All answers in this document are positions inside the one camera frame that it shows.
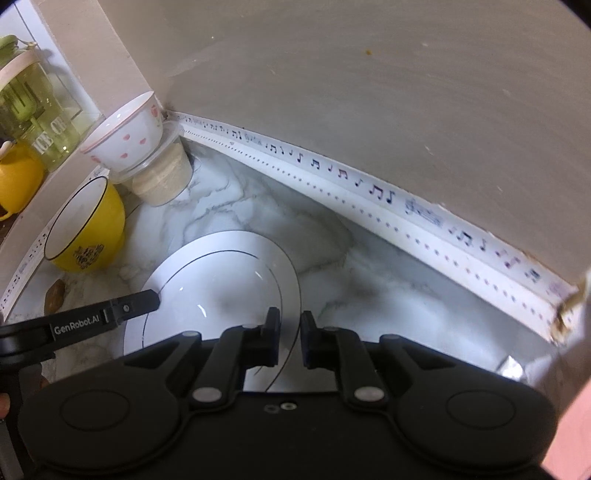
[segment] green glass jar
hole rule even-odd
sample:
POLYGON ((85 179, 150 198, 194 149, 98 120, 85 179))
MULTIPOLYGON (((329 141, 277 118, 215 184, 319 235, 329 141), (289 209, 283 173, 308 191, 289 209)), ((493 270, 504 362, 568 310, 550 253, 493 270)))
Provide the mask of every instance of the green glass jar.
POLYGON ((18 49, 0 38, 0 128, 28 144, 53 171, 74 151, 80 135, 54 96, 34 44, 18 49))

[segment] yellow teapot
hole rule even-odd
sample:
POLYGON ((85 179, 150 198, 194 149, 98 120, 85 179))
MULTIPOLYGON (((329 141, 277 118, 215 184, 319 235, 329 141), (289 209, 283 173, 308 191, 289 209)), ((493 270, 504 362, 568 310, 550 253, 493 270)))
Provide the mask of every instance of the yellow teapot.
POLYGON ((0 222, 22 211, 43 181, 45 168, 26 146, 5 141, 0 147, 0 206, 6 215, 0 222))

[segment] white plate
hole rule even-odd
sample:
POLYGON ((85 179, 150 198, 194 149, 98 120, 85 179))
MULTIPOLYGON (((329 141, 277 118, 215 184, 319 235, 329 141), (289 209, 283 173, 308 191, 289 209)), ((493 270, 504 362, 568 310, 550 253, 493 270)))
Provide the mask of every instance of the white plate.
POLYGON ((269 307, 281 310, 279 363, 252 368, 244 390, 271 386, 297 336, 300 285, 290 259, 269 239, 250 232, 201 237, 168 257, 145 283, 160 295, 160 308, 127 322, 124 354, 186 330, 204 340, 227 328, 263 324, 269 307))

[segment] gray wall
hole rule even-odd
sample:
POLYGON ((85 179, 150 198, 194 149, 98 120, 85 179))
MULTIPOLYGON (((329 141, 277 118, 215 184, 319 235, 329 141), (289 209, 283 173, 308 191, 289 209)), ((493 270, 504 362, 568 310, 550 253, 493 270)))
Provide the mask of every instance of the gray wall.
POLYGON ((591 265, 591 34, 557 0, 99 0, 172 109, 591 265))

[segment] screw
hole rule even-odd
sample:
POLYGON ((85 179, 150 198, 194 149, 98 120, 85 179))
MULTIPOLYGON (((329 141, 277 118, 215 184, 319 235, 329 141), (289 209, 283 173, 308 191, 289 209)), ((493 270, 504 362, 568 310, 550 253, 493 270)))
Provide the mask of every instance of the screw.
POLYGON ((215 387, 201 387, 193 392, 193 398, 202 403, 212 403, 222 398, 222 392, 215 387))
POLYGON ((286 401, 281 404, 282 410, 295 410, 296 408, 297 408, 297 405, 293 402, 286 401))
POLYGON ((353 393, 359 401, 380 401, 384 397, 384 391, 378 387, 359 387, 353 393))

